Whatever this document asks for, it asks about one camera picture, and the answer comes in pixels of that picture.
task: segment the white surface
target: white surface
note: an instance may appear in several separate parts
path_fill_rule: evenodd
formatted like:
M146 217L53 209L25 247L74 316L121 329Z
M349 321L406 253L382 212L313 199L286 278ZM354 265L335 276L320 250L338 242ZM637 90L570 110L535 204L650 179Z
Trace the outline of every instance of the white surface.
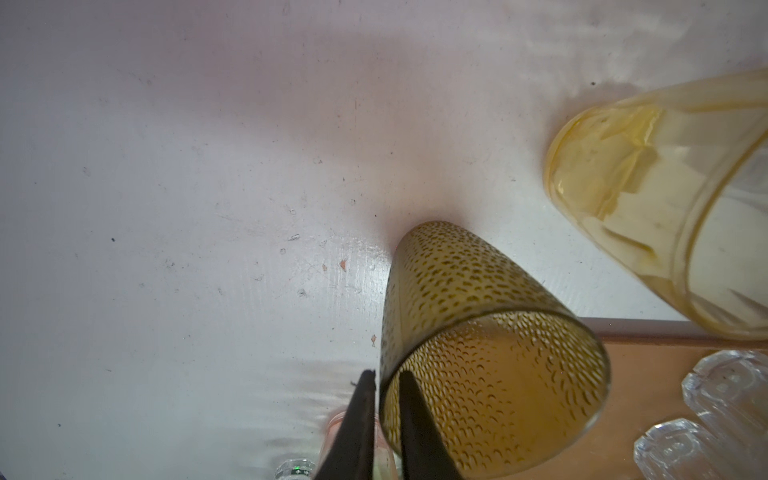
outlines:
M768 2L618 3L0 3L0 471L316 455L421 220L582 316L679 319L550 205L541 161L587 106L765 65Z

